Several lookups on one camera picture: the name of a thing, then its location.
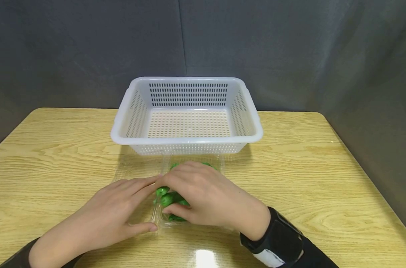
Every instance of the hand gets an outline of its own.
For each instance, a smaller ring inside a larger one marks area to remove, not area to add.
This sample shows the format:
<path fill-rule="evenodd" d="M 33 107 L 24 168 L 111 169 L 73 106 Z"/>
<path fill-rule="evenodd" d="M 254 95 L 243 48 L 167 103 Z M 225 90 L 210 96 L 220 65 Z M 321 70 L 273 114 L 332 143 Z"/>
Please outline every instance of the hand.
<path fill-rule="evenodd" d="M 154 223 L 129 225 L 136 207 L 155 191 L 159 176 L 119 180 L 99 190 L 82 208 L 45 233 L 32 247 L 32 268 L 59 268 L 93 249 L 157 230 Z"/>
<path fill-rule="evenodd" d="M 188 161 L 176 166 L 155 185 L 168 186 L 188 201 L 190 207 L 172 204 L 163 213 L 190 223 L 234 228 L 255 241 L 263 237 L 270 223 L 270 211 L 260 200 L 202 163 Z"/>

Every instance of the table top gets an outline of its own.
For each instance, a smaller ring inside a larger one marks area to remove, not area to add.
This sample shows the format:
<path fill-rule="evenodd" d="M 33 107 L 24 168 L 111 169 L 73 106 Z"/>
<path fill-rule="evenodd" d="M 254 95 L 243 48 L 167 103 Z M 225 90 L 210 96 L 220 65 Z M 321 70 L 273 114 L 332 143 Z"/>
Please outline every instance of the table top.
<path fill-rule="evenodd" d="M 160 156 L 114 144 L 116 109 L 40 108 L 0 144 L 0 263 L 119 178 Z M 406 267 L 406 229 L 324 116 L 259 112 L 264 137 L 225 157 L 225 175 L 279 210 L 340 267 Z M 148 220 L 150 197 L 131 221 Z M 186 226 L 85 254 L 77 267 L 264 267 L 237 234 Z"/>

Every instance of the wrist strap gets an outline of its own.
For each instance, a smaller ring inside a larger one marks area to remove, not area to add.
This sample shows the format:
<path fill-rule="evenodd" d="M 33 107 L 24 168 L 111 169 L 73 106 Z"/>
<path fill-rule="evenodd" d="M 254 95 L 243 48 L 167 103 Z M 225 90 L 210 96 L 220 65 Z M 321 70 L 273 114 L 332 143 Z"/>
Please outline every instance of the wrist strap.
<path fill-rule="evenodd" d="M 268 267 L 291 267 L 303 249 L 301 232 L 275 209 L 268 209 L 271 219 L 262 239 L 254 242 L 240 234 L 240 241 Z"/>

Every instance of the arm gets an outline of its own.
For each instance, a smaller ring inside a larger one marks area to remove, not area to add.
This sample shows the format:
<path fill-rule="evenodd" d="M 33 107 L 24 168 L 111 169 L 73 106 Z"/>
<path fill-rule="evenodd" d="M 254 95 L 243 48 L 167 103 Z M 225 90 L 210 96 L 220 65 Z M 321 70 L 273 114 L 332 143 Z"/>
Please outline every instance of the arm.
<path fill-rule="evenodd" d="M 77 212 L 28 243 L 0 268 L 73 268 L 87 251 L 156 231 L 154 223 L 129 225 L 127 220 L 155 191 L 157 178 L 120 180 L 102 188 Z"/>
<path fill-rule="evenodd" d="M 174 167 L 155 185 L 174 189 L 190 204 L 172 204 L 164 213 L 194 224 L 236 229 L 242 245 L 268 267 L 337 267 L 276 210 L 211 167 L 189 161 Z"/>

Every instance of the white plastic basket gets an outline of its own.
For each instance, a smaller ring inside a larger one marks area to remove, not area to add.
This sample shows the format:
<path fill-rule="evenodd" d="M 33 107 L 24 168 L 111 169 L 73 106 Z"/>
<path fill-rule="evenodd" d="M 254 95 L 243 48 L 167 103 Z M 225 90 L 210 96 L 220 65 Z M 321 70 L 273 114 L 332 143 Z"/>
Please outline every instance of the white plastic basket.
<path fill-rule="evenodd" d="M 229 77 L 140 77 L 130 83 L 111 138 L 140 155 L 238 153 L 262 138 L 245 83 Z"/>

